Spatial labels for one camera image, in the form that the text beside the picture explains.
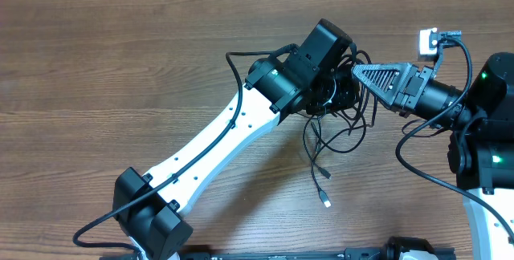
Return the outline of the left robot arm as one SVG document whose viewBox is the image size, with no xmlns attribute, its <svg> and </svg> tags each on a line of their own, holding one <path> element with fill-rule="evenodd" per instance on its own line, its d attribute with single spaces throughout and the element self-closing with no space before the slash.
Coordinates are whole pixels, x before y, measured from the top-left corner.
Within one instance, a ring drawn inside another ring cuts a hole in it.
<svg viewBox="0 0 514 260">
<path fill-rule="evenodd" d="M 340 62 L 355 58 L 353 40 L 322 18 L 300 44 L 255 51 L 257 60 L 234 98 L 188 144 L 140 174 L 115 181 L 113 209 L 134 259 L 172 259 L 193 233 L 184 220 L 206 187 L 253 141 L 287 116 L 324 116 L 357 100 L 357 85 Z"/>
</svg>

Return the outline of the black usb cable thick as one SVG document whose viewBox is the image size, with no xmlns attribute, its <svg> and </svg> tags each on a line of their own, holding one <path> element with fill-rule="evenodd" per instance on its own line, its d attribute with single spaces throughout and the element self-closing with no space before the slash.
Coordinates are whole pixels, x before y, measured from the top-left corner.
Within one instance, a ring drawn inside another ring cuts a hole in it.
<svg viewBox="0 0 514 260">
<path fill-rule="evenodd" d="M 315 85 L 313 102 L 306 109 L 308 121 L 304 125 L 304 130 L 311 129 L 315 136 L 313 148 L 304 146 L 304 151 L 310 157 L 320 155 L 325 149 L 340 154 L 350 153 L 361 145 L 367 130 L 374 126 L 377 101 L 371 98 L 369 90 L 351 74 L 354 66 L 371 62 L 369 54 L 360 49 L 342 55 L 337 65 L 329 69 L 328 74 L 322 76 Z M 323 137 L 322 120 L 327 116 L 342 119 L 346 126 L 326 140 Z M 338 136 L 351 136 L 356 131 L 361 135 L 349 148 L 332 146 Z"/>
</svg>

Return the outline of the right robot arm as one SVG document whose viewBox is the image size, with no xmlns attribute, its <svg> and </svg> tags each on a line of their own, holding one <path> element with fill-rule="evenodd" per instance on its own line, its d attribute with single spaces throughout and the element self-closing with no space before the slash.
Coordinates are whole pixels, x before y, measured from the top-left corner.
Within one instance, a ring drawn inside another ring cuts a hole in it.
<svg viewBox="0 0 514 260">
<path fill-rule="evenodd" d="M 353 78 L 388 110 L 450 130 L 447 159 L 465 197 L 476 259 L 513 257 L 513 55 L 491 55 L 468 91 L 436 80 L 443 62 L 358 64 Z"/>
</svg>

